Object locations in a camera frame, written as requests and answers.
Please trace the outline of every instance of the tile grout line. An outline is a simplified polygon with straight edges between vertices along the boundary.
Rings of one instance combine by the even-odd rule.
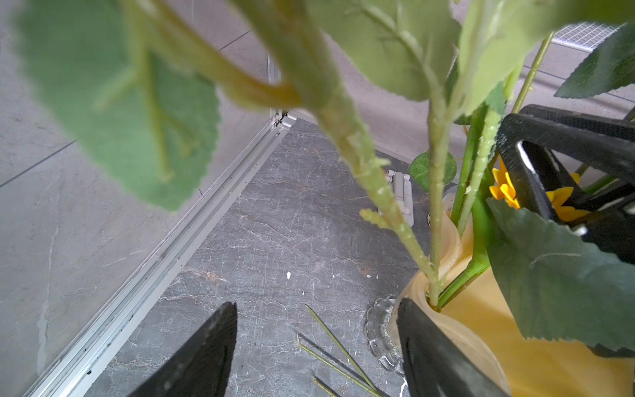
[[[248,33],[251,32],[250,30],[247,30],[245,33],[241,34],[240,36],[238,36],[237,38],[233,39],[232,41],[230,41],[229,43],[225,44],[224,46],[222,46],[221,48],[219,48],[217,51],[222,51],[225,48],[227,48],[228,46],[234,44],[236,41],[240,40],[241,38],[245,37]],[[45,162],[46,160],[50,159],[51,157],[53,157],[54,155],[58,154],[59,152],[61,152],[62,150],[66,149],[68,146],[71,146],[72,144],[74,144],[75,142],[77,142],[77,140],[73,140],[71,142],[69,142],[68,144],[65,144],[64,146],[62,146],[61,148],[57,149],[55,152],[49,154],[48,156],[46,156],[45,158],[43,158],[42,160],[39,160],[37,163],[33,164],[30,167],[27,167],[25,170],[21,171],[20,173],[17,173],[16,175],[12,176],[11,178],[9,178],[8,180],[6,180],[5,182],[3,182],[2,184],[0,184],[0,187],[3,187],[4,185],[8,184],[9,182],[21,177],[22,175],[24,175],[25,173],[31,171],[33,168],[37,167],[38,165],[42,164],[43,162]]]
[[[523,67],[526,67],[527,69],[531,69],[531,66],[523,65]],[[566,79],[565,79],[565,78],[563,78],[563,77],[557,76],[557,75],[552,74],[552,73],[549,73],[549,72],[544,72],[544,71],[540,71],[540,70],[539,70],[539,71],[538,71],[538,73],[546,74],[547,76],[554,77],[554,78],[556,78],[556,79],[558,79],[558,80],[562,80],[562,81],[565,81],[565,80],[566,80]],[[610,95],[611,97],[614,97],[614,98],[618,98],[618,99],[621,99],[621,100],[625,100],[626,102],[629,102],[630,104],[635,104],[635,101],[630,100],[630,99],[628,99],[628,98],[621,97],[621,96],[616,95],[616,94],[613,94],[613,93],[611,93],[610,91],[609,91],[609,92],[605,92],[605,94]]]
[[[226,49],[227,47],[229,47],[230,45],[234,44],[236,41],[242,39],[245,35],[247,35],[247,33],[251,32],[250,30],[247,30],[245,33],[241,34],[240,36],[238,36],[237,38],[233,39],[232,41],[230,41],[229,43],[225,44],[224,46],[222,46],[221,48],[219,48],[217,51],[221,52],[222,50]]]
[[[7,181],[5,181],[4,183],[0,184],[0,187],[8,184],[9,182],[11,182],[12,180],[15,180],[19,177],[21,177],[22,175],[26,174],[27,172],[31,171],[33,168],[37,167],[38,165],[42,164],[43,162],[45,162],[46,160],[50,159],[51,157],[53,157],[54,155],[58,154],[59,152],[61,152],[62,150],[66,149],[68,146],[71,146],[72,144],[74,144],[75,142],[77,142],[77,140],[74,140],[72,142],[69,142],[68,144],[65,144],[64,146],[62,146],[61,148],[57,149],[55,152],[49,154],[48,156],[46,156],[45,158],[43,158],[42,160],[38,161],[37,163],[33,164],[30,167],[27,167],[26,170],[17,173],[16,175],[12,176],[11,178],[9,178]]]

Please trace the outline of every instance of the artificial plant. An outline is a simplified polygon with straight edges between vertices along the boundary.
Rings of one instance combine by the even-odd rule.
[[[505,258],[488,251],[503,240],[514,243],[497,239],[493,222],[501,223],[499,214],[506,219],[530,217],[526,210],[498,208],[504,201],[490,203],[500,210],[493,217],[485,201],[490,182],[483,182],[491,180],[494,136],[525,55],[566,24],[635,20],[632,0],[473,0],[462,27],[452,18],[448,0],[231,3],[275,58],[283,74],[280,84],[262,83],[239,70],[162,0],[28,0],[17,20],[24,70],[40,99],[94,161],[141,200],[169,210],[192,194],[210,162],[219,120],[215,86],[249,108],[306,108],[379,209],[363,210],[361,216],[397,234],[429,280],[433,307],[442,306],[439,296],[446,302],[483,272],[490,259]],[[387,161],[375,155],[368,128],[345,90],[321,29],[370,81],[411,100],[429,100],[429,257],[384,179]],[[455,70],[450,73],[454,58]],[[474,258],[460,282],[451,285],[455,290],[442,295],[441,195],[450,128],[454,120],[468,117],[462,191],[452,219],[462,232],[473,214]],[[510,255],[527,253],[526,246],[513,247],[516,251],[509,248]],[[492,265],[496,273],[495,261]],[[524,277],[545,276],[529,271],[510,274],[509,280]],[[559,282],[555,288],[580,280],[571,275]],[[624,299],[632,303],[630,296]],[[527,302],[524,297],[519,300]],[[583,335],[568,326],[552,328],[553,332],[544,327],[529,330],[523,327],[526,314],[514,314],[528,337],[580,338],[588,344],[635,349],[632,335],[607,337],[610,332],[601,330]]]

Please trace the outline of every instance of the green leaf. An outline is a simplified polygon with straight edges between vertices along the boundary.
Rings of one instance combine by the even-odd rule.
[[[505,104],[507,98],[505,97],[505,87],[503,83],[499,82],[496,87],[485,97],[485,104],[490,107],[491,110],[505,116]]]
[[[587,98],[635,83],[635,24],[622,26],[571,73],[556,97]]]
[[[421,186],[426,192],[430,191],[430,178],[428,173],[430,172],[430,158],[429,151],[419,154],[408,167],[408,173],[415,180],[415,182]],[[447,185],[457,175],[457,162],[454,157],[448,153],[448,157],[445,161],[445,173],[443,174],[443,184]]]
[[[467,65],[471,43],[487,26],[487,43],[476,65]],[[459,41],[460,72],[475,70],[466,113],[471,113],[531,49],[551,31],[582,21],[621,24],[635,20],[633,0],[474,0],[469,6]]]
[[[501,116],[505,116],[505,105],[507,104],[507,99],[505,96],[505,88],[503,83],[496,84],[496,87],[485,98],[485,104],[489,106],[496,113]],[[469,116],[466,114],[462,114],[454,123],[457,125],[471,125],[472,124],[472,115]]]
[[[489,199],[502,230],[491,267],[525,337],[635,349],[635,266],[568,227]]]
[[[445,79],[445,102],[450,103],[452,93],[454,92],[454,86],[457,85],[458,80],[458,62],[455,60],[452,64],[452,69],[448,74],[448,78]]]
[[[471,125],[472,124],[472,116],[466,116],[465,114],[460,115],[454,120],[456,125]]]
[[[412,100],[429,98],[422,70],[440,82],[454,57],[460,26],[446,0],[309,0],[309,11],[374,84]]]
[[[92,160],[139,199],[176,210],[211,160],[218,98],[212,84],[183,76],[156,57],[150,60],[173,172],[166,178],[118,4],[30,0],[18,19],[24,70],[42,102]]]

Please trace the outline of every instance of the white metal grate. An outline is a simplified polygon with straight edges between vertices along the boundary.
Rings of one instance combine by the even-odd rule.
[[[552,42],[575,48],[576,50],[591,52],[619,28],[621,26],[609,26],[591,22],[567,25],[556,32]]]

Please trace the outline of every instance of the white plastic object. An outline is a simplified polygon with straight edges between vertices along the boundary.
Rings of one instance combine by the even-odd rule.
[[[392,192],[397,199],[401,213],[408,225],[415,224],[414,209],[412,206],[412,183],[410,175],[407,173],[397,172],[393,170],[386,171],[386,180],[392,188]]]

